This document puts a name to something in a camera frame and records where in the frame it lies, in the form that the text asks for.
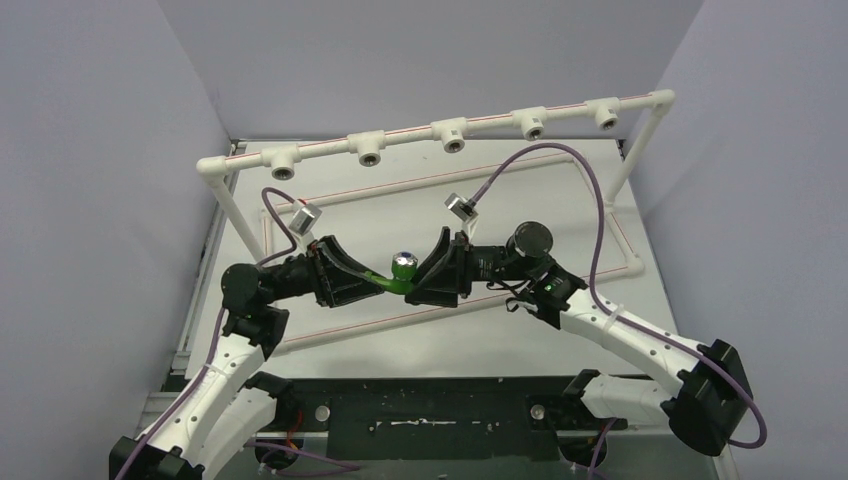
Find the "green plastic water faucet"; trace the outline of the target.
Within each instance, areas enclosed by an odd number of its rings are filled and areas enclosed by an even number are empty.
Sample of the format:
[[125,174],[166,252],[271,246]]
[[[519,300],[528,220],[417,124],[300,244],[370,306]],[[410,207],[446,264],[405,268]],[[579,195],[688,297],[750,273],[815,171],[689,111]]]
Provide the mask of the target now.
[[401,251],[392,257],[390,278],[371,271],[366,272],[365,275],[388,293],[406,295],[414,288],[413,278],[417,273],[418,264],[418,258],[414,254]]

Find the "white PVC pipe frame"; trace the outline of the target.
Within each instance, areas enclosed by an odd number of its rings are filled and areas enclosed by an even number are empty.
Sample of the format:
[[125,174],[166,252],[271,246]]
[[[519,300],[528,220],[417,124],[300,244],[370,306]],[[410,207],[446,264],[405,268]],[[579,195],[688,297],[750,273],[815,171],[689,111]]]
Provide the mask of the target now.
[[[226,179],[231,174],[263,167],[270,169],[274,178],[285,181],[293,177],[295,165],[303,160],[340,155],[342,153],[354,154],[362,166],[372,167],[378,163],[381,158],[381,152],[385,148],[422,141],[438,142],[442,145],[446,153],[455,154],[464,149],[466,140],[473,134],[506,127],[519,130],[526,141],[532,145],[538,145],[545,132],[546,124],[550,122],[586,117],[592,118],[600,129],[610,130],[617,124],[619,113],[646,109],[650,113],[648,123],[637,135],[633,147],[624,156],[622,164],[617,170],[611,184],[598,196],[601,201],[600,217],[603,225],[605,229],[609,230],[616,245],[620,248],[625,263],[621,267],[610,270],[599,271],[592,269],[589,276],[593,280],[609,281],[639,276],[644,271],[644,262],[629,242],[624,229],[616,217],[615,201],[628,181],[645,147],[653,137],[657,127],[671,110],[675,99],[676,94],[674,91],[664,89],[643,95],[592,99],[582,103],[564,106],[530,107],[484,117],[450,118],[435,121],[428,125],[406,129],[367,131],[349,134],[339,139],[311,143],[294,143],[255,153],[206,157],[197,162],[196,170],[212,190],[213,195],[226,214],[226,219],[233,225],[243,244],[248,248],[248,251],[253,257],[258,257],[264,253],[265,249],[259,245],[257,237],[250,229],[245,216],[226,184]],[[546,167],[562,162],[576,163],[577,161],[577,154],[567,150],[563,153],[549,154],[524,160],[514,159],[506,161],[500,166],[489,165],[467,170],[456,170],[428,177],[332,193],[311,199],[294,199],[284,205],[271,205],[267,207],[263,223],[265,225],[270,224],[280,212],[294,214],[302,203],[311,203],[318,207],[330,206],[410,192],[474,178],[484,178],[486,180],[481,189],[483,192],[486,192],[495,182],[495,179],[505,171],[521,171]]]

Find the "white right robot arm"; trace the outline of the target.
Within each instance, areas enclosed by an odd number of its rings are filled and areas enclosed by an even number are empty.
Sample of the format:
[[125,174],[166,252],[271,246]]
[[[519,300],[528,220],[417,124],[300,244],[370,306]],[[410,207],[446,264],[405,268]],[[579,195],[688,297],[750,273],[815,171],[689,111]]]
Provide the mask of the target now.
[[411,305],[455,308],[476,282],[510,292],[509,311],[525,309],[557,330],[587,339],[638,368],[649,382],[582,373],[562,400],[565,419],[586,427],[597,418],[666,422],[691,449],[719,455],[753,395],[735,347],[686,339],[638,318],[602,297],[551,256],[553,236],[535,221],[519,224],[502,246],[474,246],[466,234],[442,230],[419,266],[404,300]]

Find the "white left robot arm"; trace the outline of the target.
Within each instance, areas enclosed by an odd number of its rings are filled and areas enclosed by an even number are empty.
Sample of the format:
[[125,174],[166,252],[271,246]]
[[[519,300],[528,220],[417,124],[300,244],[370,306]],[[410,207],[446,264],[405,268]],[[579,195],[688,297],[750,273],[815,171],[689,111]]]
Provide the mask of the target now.
[[386,278],[359,264],[327,236],[281,263],[230,266],[222,308],[201,370],[164,413],[109,455],[112,479],[213,479],[258,430],[297,419],[290,381],[263,372],[281,343],[289,311],[275,302],[305,294],[326,307],[379,295]]

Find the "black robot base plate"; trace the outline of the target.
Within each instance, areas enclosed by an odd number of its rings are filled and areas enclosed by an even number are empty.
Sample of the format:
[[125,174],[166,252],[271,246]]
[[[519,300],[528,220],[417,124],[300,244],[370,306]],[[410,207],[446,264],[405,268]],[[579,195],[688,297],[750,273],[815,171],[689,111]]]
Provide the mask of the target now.
[[296,379],[261,372],[225,408],[204,447],[233,437],[322,440],[339,461],[553,461],[561,440],[604,420],[578,402],[578,376]]

